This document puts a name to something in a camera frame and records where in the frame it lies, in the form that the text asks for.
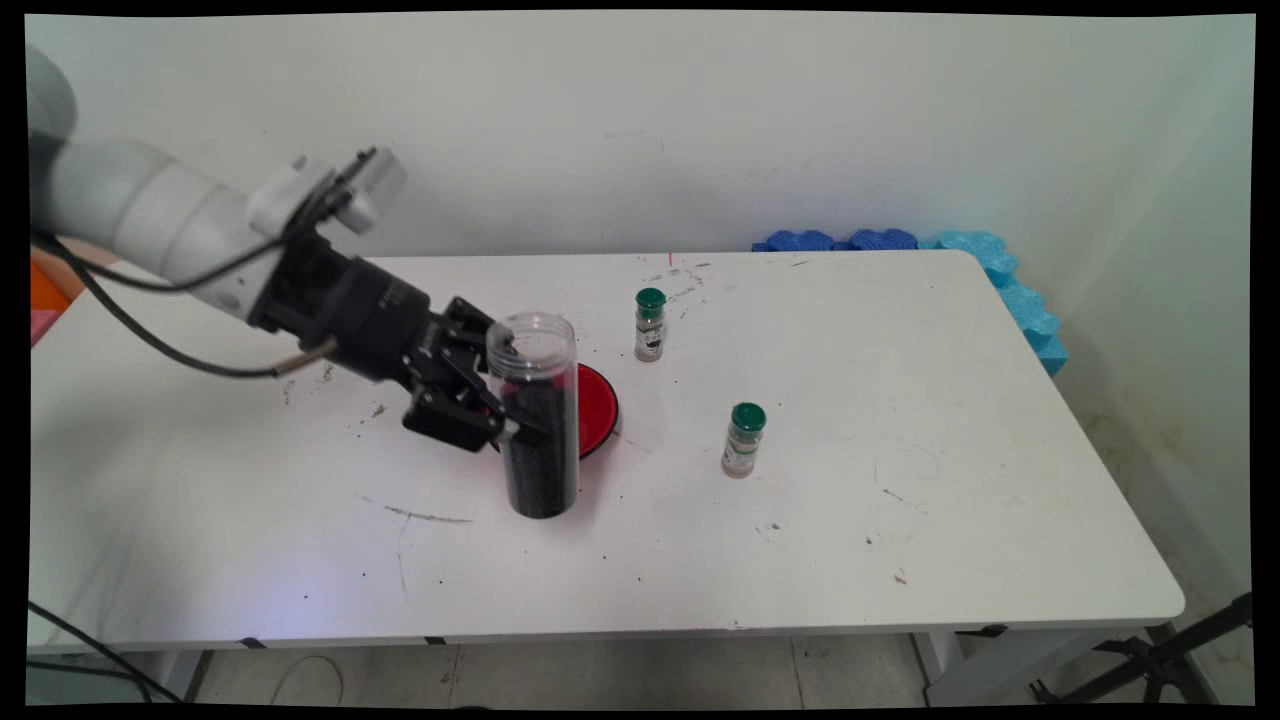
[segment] black tripod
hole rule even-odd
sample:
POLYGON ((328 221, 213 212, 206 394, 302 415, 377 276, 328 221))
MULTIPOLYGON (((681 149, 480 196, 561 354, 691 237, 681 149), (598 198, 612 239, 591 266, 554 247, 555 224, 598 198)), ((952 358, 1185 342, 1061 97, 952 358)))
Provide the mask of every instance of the black tripod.
MULTIPOLYGON (((1093 650, 1119 652, 1129 660, 1062 697, 1057 697, 1050 692, 1042 680, 1036 680, 1030 685, 1030 691, 1036 696, 1037 702, 1043 703, 1071 705, 1093 702, 1111 691, 1128 685, 1146 675, 1147 691, 1142 696, 1143 702, 1160 702, 1161 692, 1165 689, 1165 685, 1170 684, 1181 689, 1185 697, 1190 694, 1187 687, 1189 683, 1185 682, 1185 673, 1178 670, 1179 665, 1188 667, 1183 662, 1183 657, 1188 652, 1230 633, 1240 625, 1253 626, 1253 592, 1242 594, 1231 605, 1156 644, 1151 644, 1142 638, 1129 638, 1124 642, 1107 641, 1097 646, 1093 650)), ((1193 697, 1187 697, 1187 700, 1189 702, 1207 702, 1207 698, 1193 700, 1193 697)))

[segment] spice jar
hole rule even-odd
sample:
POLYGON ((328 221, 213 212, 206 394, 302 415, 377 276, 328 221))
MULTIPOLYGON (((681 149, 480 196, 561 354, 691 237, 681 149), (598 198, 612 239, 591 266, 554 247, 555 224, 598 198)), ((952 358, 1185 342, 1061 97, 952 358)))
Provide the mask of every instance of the spice jar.
POLYGON ((764 437, 764 409, 754 402, 739 402, 730 414, 728 438, 721 469, 731 478, 745 478, 755 468, 755 451, 764 437))
POLYGON ((667 296, 655 287, 646 287, 636 293, 636 359, 644 363, 662 357, 666 304, 667 296))

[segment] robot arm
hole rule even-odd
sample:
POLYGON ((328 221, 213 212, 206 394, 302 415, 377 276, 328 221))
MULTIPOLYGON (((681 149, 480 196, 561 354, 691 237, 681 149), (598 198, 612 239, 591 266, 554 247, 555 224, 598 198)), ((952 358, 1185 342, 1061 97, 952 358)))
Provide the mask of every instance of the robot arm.
POLYGON ((389 151, 360 152, 342 172, 300 159, 244 197, 145 143, 64 140, 69 86, 29 46, 27 64, 35 231, 91 242, 175 284, 283 240, 189 292, 370 380, 399 383, 413 432, 471 451, 502 434, 540 442, 541 428, 480 375, 489 316, 461 297, 433 313, 425 292, 316 232, 329 217, 357 233, 378 220, 404 181, 389 151))

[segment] red lid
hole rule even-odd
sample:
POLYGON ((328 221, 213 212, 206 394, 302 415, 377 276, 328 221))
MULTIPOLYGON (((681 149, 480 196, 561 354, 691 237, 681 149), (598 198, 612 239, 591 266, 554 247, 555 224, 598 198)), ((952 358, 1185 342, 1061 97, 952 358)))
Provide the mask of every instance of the red lid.
POLYGON ((609 439, 618 424, 618 396, 604 375, 577 364, 577 456, 586 457, 609 439))

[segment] pink object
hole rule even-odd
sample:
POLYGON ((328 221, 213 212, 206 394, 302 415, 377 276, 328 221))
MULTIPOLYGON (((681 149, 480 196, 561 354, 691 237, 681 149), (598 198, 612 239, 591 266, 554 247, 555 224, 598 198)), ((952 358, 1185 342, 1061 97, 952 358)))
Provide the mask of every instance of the pink object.
POLYGON ((54 320, 58 319, 58 310, 32 310, 31 311, 31 346, 36 347, 36 342, 45 337, 49 328, 54 327, 54 320))

